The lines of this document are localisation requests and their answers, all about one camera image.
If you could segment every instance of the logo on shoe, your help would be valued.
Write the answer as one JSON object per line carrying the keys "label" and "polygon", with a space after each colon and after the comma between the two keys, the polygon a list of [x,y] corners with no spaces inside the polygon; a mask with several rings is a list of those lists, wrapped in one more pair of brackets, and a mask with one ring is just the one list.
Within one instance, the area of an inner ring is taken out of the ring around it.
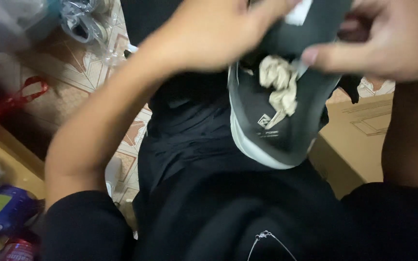
{"label": "logo on shoe", "polygon": [[272,120],[272,118],[270,118],[269,116],[267,116],[266,114],[264,114],[261,119],[257,122],[260,126],[262,126],[263,128],[265,128],[267,126],[267,124]]}

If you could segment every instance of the fingernail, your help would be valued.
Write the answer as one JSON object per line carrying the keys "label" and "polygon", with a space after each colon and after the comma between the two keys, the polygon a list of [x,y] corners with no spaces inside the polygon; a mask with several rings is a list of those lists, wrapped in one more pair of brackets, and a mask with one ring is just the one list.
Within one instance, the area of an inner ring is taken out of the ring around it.
{"label": "fingernail", "polygon": [[301,60],[305,65],[311,66],[315,64],[318,55],[319,55],[318,49],[308,48],[302,53]]}

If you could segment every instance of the red ribbon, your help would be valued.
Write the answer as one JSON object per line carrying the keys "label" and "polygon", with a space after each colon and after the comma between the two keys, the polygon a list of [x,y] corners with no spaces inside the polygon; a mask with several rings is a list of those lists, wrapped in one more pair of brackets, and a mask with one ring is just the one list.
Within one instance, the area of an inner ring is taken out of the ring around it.
{"label": "red ribbon", "polygon": [[[22,91],[26,87],[28,87],[32,84],[36,84],[36,83],[41,84],[41,91],[39,91],[37,93],[27,95],[27,96],[22,96]],[[0,102],[0,115],[3,114],[5,111],[7,111],[9,109],[16,108],[16,107],[22,107],[24,104],[27,104],[27,103],[31,102],[32,100],[40,97],[41,95],[43,95],[48,90],[49,90],[48,83],[46,83],[46,81],[43,78],[41,78],[40,76],[33,76],[33,77],[28,78],[25,81],[24,85],[20,88],[19,91],[17,91],[11,97],[6,98],[2,102]]]}

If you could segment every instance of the red can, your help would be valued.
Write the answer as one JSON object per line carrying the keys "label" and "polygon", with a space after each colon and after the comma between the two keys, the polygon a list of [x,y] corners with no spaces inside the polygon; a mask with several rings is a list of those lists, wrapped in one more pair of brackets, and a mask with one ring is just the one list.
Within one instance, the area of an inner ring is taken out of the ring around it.
{"label": "red can", "polygon": [[34,256],[35,248],[31,243],[16,239],[6,245],[0,261],[33,261]]}

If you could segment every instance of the hand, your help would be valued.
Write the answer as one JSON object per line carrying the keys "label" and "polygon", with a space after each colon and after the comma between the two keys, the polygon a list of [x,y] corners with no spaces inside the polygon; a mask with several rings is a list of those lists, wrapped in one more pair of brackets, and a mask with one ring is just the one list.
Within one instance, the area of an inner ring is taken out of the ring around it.
{"label": "hand", "polygon": [[305,50],[305,63],[327,72],[418,80],[418,0],[355,0],[340,38]]}
{"label": "hand", "polygon": [[140,49],[178,71],[216,71],[254,49],[300,0],[185,0]]}

